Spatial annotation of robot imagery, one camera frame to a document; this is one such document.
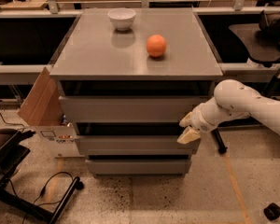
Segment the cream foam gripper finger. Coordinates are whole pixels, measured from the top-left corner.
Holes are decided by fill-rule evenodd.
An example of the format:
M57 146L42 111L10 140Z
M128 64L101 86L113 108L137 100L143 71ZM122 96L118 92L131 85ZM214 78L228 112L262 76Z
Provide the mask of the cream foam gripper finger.
M188 112L188 114L184 118L182 118L182 120L179 121L179 125L181 127L190 126L190 118L191 118L191 112Z
M182 134L179 135L179 137L177 138L177 142L179 144L188 144L190 142L193 142L195 140L200 139L200 133L198 131L196 131L195 129L193 129L192 127L187 127L184 132L182 132Z

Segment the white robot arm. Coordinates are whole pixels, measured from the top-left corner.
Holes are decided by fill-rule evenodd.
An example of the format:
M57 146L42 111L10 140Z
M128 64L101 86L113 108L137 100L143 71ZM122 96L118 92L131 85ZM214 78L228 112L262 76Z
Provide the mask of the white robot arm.
M280 135L280 101L264 97L237 80L223 80L216 85L210 100L200 103L180 120L184 131L177 142L188 144L222 122L243 117L252 117Z

